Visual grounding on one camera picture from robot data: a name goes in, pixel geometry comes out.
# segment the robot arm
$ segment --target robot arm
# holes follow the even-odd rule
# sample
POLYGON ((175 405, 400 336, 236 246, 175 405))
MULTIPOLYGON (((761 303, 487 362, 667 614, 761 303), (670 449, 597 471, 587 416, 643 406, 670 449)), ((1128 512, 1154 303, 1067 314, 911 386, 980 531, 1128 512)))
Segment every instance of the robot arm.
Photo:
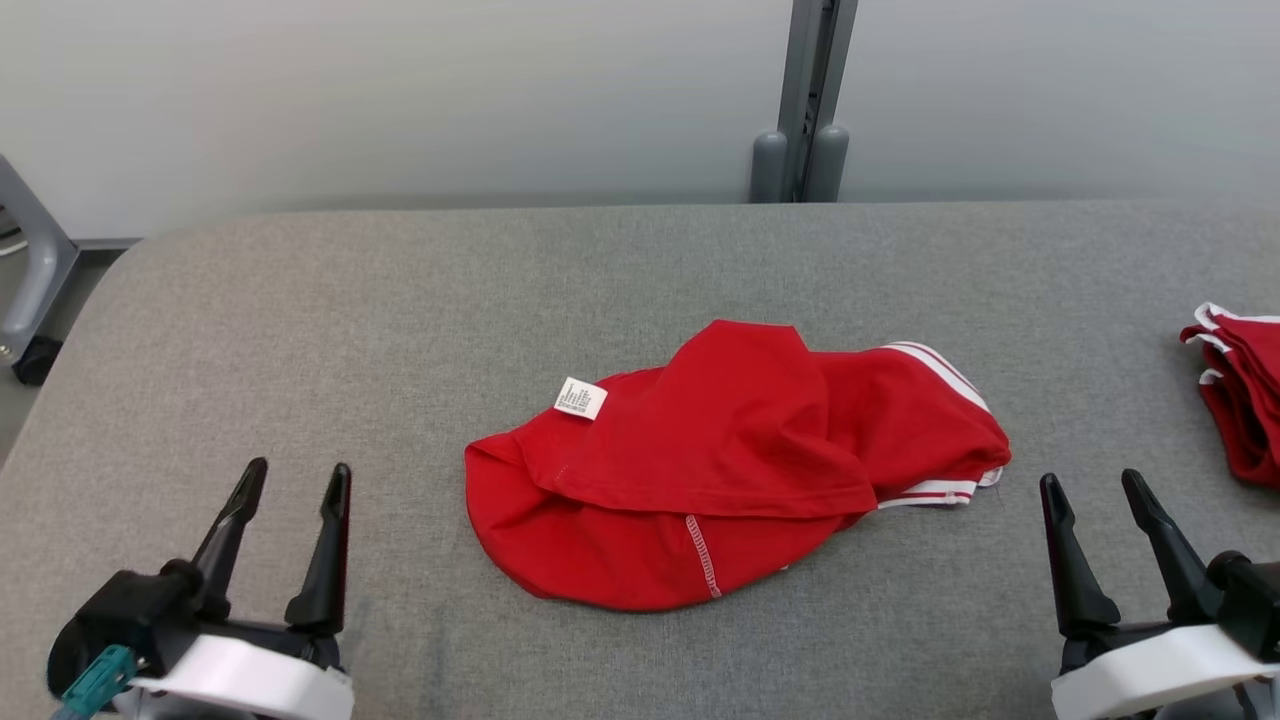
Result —
POLYGON ((1204 716, 1217 712, 1213 694, 1222 692, 1234 692, 1234 712, 1248 706, 1244 717, 1261 720, 1257 697, 1265 717, 1275 717, 1270 680, 1254 679, 1280 674, 1280 564, 1254 565, 1224 552, 1206 569, 1142 475, 1125 470, 1120 482, 1169 591, 1167 621, 1120 624, 1075 538, 1061 484, 1044 475, 1044 532, 1066 638, 1061 675, 1052 682, 1059 719, 1204 716))
POLYGON ((210 717, 348 720, 355 696, 342 669, 351 470, 334 468, 320 505, 321 528, 287 625, 232 620, 230 583, 244 527, 257 511, 266 460, 248 464, 192 561, 170 560, 156 575, 120 570, 86 602, 49 653, 49 689, 81 716, 82 676, 95 659, 127 655, 111 698, 131 720, 210 717))

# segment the stack of red shirts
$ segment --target stack of red shirts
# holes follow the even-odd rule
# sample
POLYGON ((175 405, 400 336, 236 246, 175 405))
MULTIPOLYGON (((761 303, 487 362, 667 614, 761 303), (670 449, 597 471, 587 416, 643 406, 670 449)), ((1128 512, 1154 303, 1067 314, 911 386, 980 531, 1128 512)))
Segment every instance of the stack of red shirts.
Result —
POLYGON ((1183 342, 1203 342, 1201 396, 1226 446, 1231 474, 1280 488, 1280 315, 1245 318, 1206 302, 1183 342))

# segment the clothing tag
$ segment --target clothing tag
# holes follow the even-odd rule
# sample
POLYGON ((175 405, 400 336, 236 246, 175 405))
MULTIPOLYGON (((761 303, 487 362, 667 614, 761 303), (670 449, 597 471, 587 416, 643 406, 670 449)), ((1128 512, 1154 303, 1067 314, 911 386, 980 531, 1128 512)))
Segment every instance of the clothing tag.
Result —
POLYGON ((598 388, 591 383, 566 378, 564 386, 561 388, 561 393, 556 398, 553 407, 561 413, 594 420, 600 414, 600 406, 604 405, 604 398, 608 395, 608 391, 598 388))

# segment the gray table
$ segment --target gray table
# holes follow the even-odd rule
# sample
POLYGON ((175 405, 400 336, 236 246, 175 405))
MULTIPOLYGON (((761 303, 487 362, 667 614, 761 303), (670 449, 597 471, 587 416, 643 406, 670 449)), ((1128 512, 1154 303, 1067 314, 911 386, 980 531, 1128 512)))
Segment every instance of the gray table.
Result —
POLYGON ((626 208, 271 215, 145 241, 86 306, 0 475, 0 697, 40 717, 58 628, 118 568, 189 556, 271 460, 232 583, 278 620, 333 462, 356 484, 356 717, 1047 716, 1059 662, 1036 480, 1059 473, 1105 589, 1164 612, 1120 470, 1203 555, 1280 559, 1178 331, 1203 300, 1280 310, 1262 205, 626 208), (810 347, 934 346, 1015 460, 954 510, 873 514, 700 607, 539 601, 484 556, 462 450, 566 375, 663 363, 713 318, 810 347))

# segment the red t-shirt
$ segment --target red t-shirt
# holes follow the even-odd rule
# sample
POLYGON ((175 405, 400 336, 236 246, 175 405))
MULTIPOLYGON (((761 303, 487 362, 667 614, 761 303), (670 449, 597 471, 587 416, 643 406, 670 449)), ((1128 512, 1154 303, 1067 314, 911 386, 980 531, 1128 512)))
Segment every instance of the red t-shirt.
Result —
POLYGON ((704 602, 878 507, 966 503, 1010 460, 977 389, 916 343, 810 352, 794 328, 717 320, 598 386, 595 420, 547 410, 466 451, 476 536, 539 597, 704 602))

